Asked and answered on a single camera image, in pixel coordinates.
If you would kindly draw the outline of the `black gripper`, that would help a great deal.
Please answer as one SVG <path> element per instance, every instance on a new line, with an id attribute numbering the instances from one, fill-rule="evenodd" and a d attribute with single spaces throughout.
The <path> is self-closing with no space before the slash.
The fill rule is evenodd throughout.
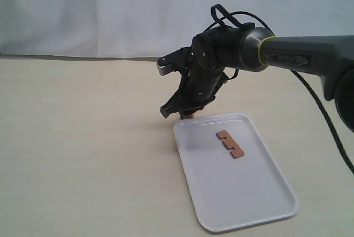
<path id="1" fill-rule="evenodd" d="M 195 114 L 205 108 L 205 105 L 215 99 L 216 92 L 228 80 L 223 66 L 216 66 L 211 70 L 202 68 L 196 61 L 191 62 L 181 78 L 178 93 L 160 108 L 160 113 L 166 119 L 170 115 L 178 113 L 182 115 L 183 105 L 194 107 L 191 114 Z"/>

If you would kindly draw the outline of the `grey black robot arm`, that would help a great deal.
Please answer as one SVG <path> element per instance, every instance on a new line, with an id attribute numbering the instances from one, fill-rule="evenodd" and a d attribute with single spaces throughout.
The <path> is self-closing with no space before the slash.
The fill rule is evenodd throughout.
<path id="1" fill-rule="evenodd" d="M 160 58 L 159 73 L 179 72 L 177 91 L 161 114 L 191 115 L 215 99 L 228 80 L 224 70 L 261 72 L 269 66 L 321 79 L 324 98 L 334 101 L 344 124 L 353 128 L 353 36 L 275 36 L 247 23 L 221 26 L 193 37 L 189 47 Z"/>

